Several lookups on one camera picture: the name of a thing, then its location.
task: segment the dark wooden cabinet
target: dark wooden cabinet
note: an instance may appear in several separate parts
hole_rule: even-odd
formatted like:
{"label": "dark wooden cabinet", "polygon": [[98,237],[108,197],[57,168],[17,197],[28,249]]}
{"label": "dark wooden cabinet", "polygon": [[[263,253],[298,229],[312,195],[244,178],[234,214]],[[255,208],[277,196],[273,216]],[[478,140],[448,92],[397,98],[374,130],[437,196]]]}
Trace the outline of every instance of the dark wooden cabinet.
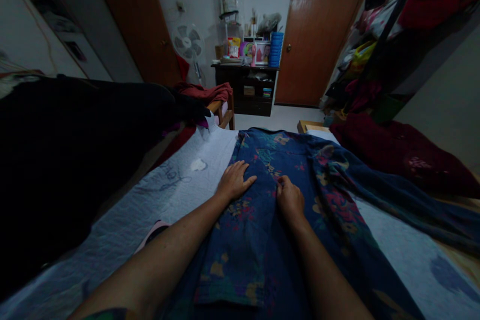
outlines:
{"label": "dark wooden cabinet", "polygon": [[[235,114],[270,116],[277,77],[276,67],[250,67],[214,64],[216,84],[230,83],[233,89]],[[266,81],[253,78],[265,74]],[[245,95],[245,87],[253,87],[254,94]],[[270,97],[264,97],[264,89],[271,89]]]}

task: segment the yellow bag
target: yellow bag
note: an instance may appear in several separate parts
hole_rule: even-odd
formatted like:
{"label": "yellow bag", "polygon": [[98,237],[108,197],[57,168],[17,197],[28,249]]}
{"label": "yellow bag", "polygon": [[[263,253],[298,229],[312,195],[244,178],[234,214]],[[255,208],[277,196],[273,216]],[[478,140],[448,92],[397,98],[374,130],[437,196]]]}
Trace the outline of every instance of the yellow bag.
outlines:
{"label": "yellow bag", "polygon": [[372,56],[372,53],[374,52],[375,45],[377,45],[377,42],[372,40],[356,48],[355,54],[353,54],[353,59],[351,60],[350,68],[348,69],[350,75],[358,76],[362,73],[370,56]]}

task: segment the hand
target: hand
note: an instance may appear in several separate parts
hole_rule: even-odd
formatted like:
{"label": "hand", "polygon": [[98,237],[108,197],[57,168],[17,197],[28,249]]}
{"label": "hand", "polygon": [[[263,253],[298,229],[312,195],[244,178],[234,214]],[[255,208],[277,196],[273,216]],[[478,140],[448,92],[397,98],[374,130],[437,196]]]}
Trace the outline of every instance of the hand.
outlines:
{"label": "hand", "polygon": [[255,180],[257,180],[257,177],[254,175],[244,181],[245,170],[247,170],[248,167],[249,164],[245,163],[244,160],[237,161],[227,167],[218,183],[215,194],[228,202],[242,196]]}
{"label": "hand", "polygon": [[305,219],[305,198],[300,189],[286,175],[278,178],[276,202],[289,225]]}

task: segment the wooden door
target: wooden door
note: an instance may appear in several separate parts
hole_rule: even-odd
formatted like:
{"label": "wooden door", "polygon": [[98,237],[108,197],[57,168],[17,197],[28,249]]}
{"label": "wooden door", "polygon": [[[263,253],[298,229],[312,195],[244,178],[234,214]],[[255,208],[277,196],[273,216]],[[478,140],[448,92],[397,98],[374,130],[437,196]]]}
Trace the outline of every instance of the wooden door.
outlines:
{"label": "wooden door", "polygon": [[105,0],[143,80],[172,86],[181,80],[159,0]]}
{"label": "wooden door", "polygon": [[290,0],[275,104],[318,106],[361,1]]}

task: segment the forearm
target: forearm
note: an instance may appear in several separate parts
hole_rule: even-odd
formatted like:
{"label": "forearm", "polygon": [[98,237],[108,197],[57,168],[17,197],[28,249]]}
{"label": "forearm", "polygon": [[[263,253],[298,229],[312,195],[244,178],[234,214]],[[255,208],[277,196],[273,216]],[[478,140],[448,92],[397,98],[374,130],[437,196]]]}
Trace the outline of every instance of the forearm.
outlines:
{"label": "forearm", "polygon": [[372,319],[305,218],[290,224],[298,244],[317,319]]}
{"label": "forearm", "polygon": [[127,308],[151,319],[228,204],[229,199],[215,194],[163,231],[102,283],[71,319],[109,308]]}

